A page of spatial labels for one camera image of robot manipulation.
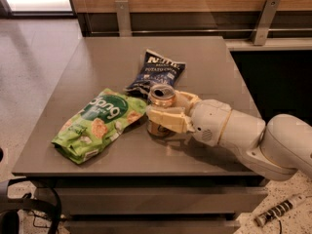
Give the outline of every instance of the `green chip bag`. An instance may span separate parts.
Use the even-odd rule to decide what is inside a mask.
[[[145,107],[139,98],[105,89],[63,125],[52,143],[62,155],[81,164],[143,116]]]

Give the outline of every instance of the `table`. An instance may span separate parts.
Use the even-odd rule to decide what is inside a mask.
[[[58,192],[71,233],[233,233],[235,217],[265,197],[263,177],[191,135],[151,136],[146,117],[97,157],[76,165],[51,144],[60,127],[104,88],[130,85],[146,49],[185,61],[175,88],[253,116],[254,101],[221,37],[84,38],[13,168]],[[49,198],[48,190],[37,189]]]

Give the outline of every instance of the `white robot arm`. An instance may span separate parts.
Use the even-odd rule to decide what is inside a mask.
[[[196,99],[187,113],[171,111],[151,106],[147,116],[174,132],[193,132],[202,143],[232,151],[243,165],[268,179],[287,180],[297,170],[312,178],[312,127],[298,118],[277,115],[266,126],[262,119],[214,99]],[[182,120],[175,120],[177,126],[171,118]]]

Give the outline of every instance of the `floor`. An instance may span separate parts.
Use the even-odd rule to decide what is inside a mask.
[[[0,19],[0,146],[5,154],[0,164],[0,181],[13,177],[11,169],[79,41],[83,37],[76,19]],[[235,234],[280,233],[277,220],[260,228],[255,225],[254,217],[296,193],[308,198],[281,217],[282,233],[312,233],[310,178],[298,172],[285,182],[270,181],[266,189],[268,197],[254,212],[238,217],[242,227]],[[10,190],[10,196],[23,195],[29,190],[33,188],[23,184]],[[23,219],[20,233],[47,233],[44,228],[33,227],[33,216],[20,215]],[[36,224],[47,223],[36,219]],[[61,224],[58,233],[68,231]]]

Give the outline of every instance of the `can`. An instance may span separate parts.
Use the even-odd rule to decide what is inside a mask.
[[[166,84],[157,84],[151,87],[148,94],[148,104],[155,107],[168,108],[175,104],[175,89]],[[165,137],[172,131],[152,121],[147,122],[147,131],[156,137]]]

